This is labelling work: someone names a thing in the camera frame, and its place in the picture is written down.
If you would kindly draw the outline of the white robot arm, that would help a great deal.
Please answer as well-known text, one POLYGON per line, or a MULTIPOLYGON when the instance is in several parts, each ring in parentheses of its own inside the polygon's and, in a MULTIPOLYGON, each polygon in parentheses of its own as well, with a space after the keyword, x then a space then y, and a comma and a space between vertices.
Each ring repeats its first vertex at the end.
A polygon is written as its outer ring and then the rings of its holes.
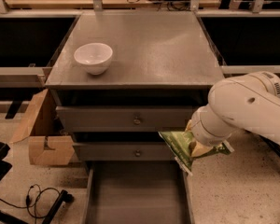
POLYGON ((261 71, 225 78, 208 92, 208 104, 191 117, 195 139, 213 147, 243 129, 280 146, 280 78, 261 71))

